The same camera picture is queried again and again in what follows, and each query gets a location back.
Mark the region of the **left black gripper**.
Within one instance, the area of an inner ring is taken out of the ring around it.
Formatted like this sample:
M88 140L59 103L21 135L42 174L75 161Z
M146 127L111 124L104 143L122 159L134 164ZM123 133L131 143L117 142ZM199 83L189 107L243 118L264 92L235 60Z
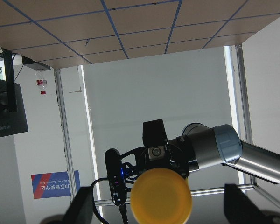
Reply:
M163 145L139 147L121 155L124 159L130 155L135 157L135 165L124 162L127 168L126 177L135 181L144 172L154 168L166 168L179 174L183 179L189 177L189 165L180 150L174 144L166 142Z

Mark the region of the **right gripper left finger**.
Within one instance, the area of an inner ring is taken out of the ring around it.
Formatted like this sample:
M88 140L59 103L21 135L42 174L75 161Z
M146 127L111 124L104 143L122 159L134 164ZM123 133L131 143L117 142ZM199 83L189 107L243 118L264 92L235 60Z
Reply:
M93 192L91 187L81 187L64 215L54 215L41 224L90 224L93 218Z

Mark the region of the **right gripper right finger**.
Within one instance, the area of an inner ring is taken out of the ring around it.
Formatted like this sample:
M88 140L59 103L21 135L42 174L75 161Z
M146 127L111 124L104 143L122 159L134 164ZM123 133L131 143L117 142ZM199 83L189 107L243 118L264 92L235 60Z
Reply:
M280 224L280 214L261 211L236 184L224 186L224 215L230 224Z

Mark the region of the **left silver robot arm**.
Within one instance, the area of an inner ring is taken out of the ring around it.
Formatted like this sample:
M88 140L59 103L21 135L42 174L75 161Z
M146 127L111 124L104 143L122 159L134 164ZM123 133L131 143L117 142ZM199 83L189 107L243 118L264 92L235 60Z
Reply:
M170 168L183 178L189 173L218 164L280 186L280 154L241 140L230 125L209 128L200 123L187 125L181 136L161 139L165 130L154 134L143 124L143 146L124 153L135 156L136 174L151 168Z

